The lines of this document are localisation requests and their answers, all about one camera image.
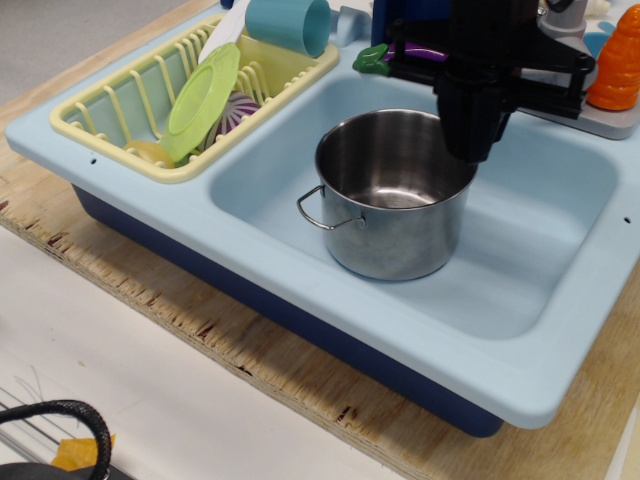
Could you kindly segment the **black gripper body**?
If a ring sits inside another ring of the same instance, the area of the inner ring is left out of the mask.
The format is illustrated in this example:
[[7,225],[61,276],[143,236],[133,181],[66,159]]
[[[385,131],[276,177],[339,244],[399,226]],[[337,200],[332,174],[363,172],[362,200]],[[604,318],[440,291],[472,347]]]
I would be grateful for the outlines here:
[[408,58],[405,31],[402,20],[389,30],[395,33],[393,76],[433,89],[439,82],[499,88],[514,111],[571,119],[581,113],[595,61],[542,32],[535,1],[450,2],[448,57],[442,63]]

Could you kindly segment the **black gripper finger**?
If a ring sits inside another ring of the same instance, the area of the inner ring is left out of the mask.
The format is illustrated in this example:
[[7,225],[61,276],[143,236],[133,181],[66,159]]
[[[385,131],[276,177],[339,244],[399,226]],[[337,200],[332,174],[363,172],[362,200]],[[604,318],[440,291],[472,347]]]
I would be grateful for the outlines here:
[[434,91],[448,151],[467,164],[488,159],[514,111],[502,89],[439,82]]

